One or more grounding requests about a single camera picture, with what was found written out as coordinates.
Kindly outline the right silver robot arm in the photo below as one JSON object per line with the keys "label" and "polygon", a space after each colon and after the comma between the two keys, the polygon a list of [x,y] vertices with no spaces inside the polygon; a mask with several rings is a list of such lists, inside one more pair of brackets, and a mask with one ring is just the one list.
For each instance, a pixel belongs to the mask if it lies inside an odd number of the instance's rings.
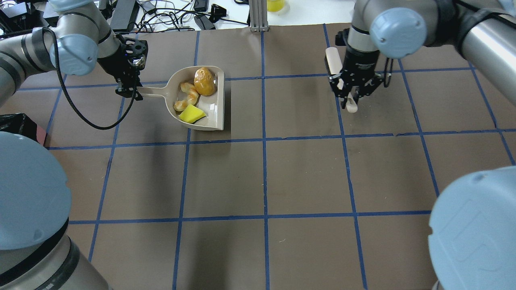
{"label": "right silver robot arm", "polygon": [[395,61],[394,88],[341,112],[367,290],[463,289],[515,261],[515,109],[450,46]]}

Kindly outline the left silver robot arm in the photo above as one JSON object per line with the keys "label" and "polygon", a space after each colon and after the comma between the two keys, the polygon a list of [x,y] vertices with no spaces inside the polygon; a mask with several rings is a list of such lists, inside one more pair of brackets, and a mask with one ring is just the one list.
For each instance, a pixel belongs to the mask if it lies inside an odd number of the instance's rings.
{"label": "left silver robot arm", "polygon": [[381,178],[398,133],[389,89],[338,110],[324,54],[343,24],[143,34],[164,79],[209,54],[228,74],[224,131],[196,131],[164,101],[117,128],[80,124],[50,85],[1,108],[43,130],[72,192],[67,233],[116,290],[388,290]]}

